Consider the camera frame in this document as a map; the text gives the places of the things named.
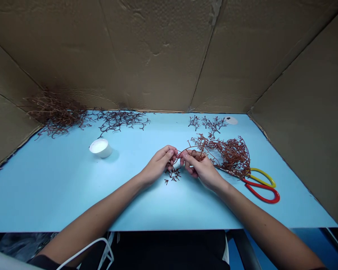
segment white cup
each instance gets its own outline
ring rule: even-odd
[[[89,147],[90,152],[100,158],[107,158],[113,152],[113,149],[109,145],[106,139],[97,139]]]

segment red scissors handle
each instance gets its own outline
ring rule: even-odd
[[[250,182],[246,179],[242,179],[242,181],[245,183],[245,186],[260,200],[262,200],[263,202],[269,203],[269,204],[275,204],[277,202],[280,201],[281,197],[278,193],[278,191],[276,191],[274,188],[271,188],[269,186],[266,185],[262,185],[262,184],[257,184],[257,183],[253,183]],[[272,191],[274,193],[274,199],[269,200],[269,199],[265,199],[263,198],[261,195],[259,195],[251,186],[257,187],[257,188],[263,188],[263,189],[268,189],[270,191]]]

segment yellow scissors handle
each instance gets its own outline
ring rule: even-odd
[[[253,176],[253,175],[250,175],[250,178],[251,179],[254,179],[255,181],[263,184],[263,185],[266,185],[266,186],[269,186],[269,187],[272,187],[272,188],[275,188],[277,185],[275,184],[274,180],[265,172],[263,172],[262,170],[260,169],[257,169],[257,168],[250,168],[251,171],[257,171],[259,173],[261,173],[262,175],[264,175],[266,178],[268,178],[268,180],[270,181],[270,184],[269,183],[266,183],[264,182],[263,180]]]

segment cardboard panel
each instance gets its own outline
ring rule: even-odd
[[[187,111],[219,11],[217,1],[101,2],[128,84],[127,106]]]
[[[118,72],[98,1],[1,1],[0,45],[39,84],[118,108]]]
[[[338,16],[265,92],[251,114],[338,223]]]
[[[27,140],[39,123],[0,95],[0,163]]]
[[[24,106],[28,102],[23,98],[36,95],[39,91],[38,85],[0,47],[0,95],[17,106]]]
[[[0,0],[0,45],[89,107],[187,111],[220,3]]]
[[[191,111],[246,113],[336,12],[338,0],[228,0]]]

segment forearm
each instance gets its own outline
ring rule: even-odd
[[[302,240],[267,212],[225,182],[217,189],[227,204],[267,257],[279,269],[315,269],[324,267]]]
[[[140,177],[140,175],[133,177],[112,194],[86,210],[48,243],[39,255],[46,255],[61,264],[94,240],[102,237],[128,204],[145,188]],[[85,254],[86,252],[67,265],[79,265]]]

